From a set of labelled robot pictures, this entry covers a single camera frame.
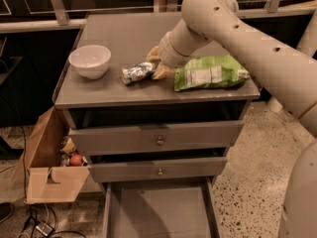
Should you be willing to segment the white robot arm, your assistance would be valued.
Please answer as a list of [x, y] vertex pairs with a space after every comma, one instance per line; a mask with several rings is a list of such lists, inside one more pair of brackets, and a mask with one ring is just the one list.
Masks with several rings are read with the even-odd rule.
[[[186, 65], [214, 41], [242, 64], [300, 124], [317, 138], [317, 60], [245, 24], [236, 0], [183, 0], [181, 20], [147, 58], [169, 68]], [[317, 238], [317, 141], [292, 169], [278, 238]]]

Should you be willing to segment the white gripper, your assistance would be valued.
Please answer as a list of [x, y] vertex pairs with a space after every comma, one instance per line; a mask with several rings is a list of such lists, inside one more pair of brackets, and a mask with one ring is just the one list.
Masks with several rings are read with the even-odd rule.
[[159, 62], [152, 80], [165, 79], [174, 73], [172, 67], [187, 64], [196, 46], [195, 35], [191, 32], [167, 32], [159, 45], [153, 47], [146, 57], [147, 61]]

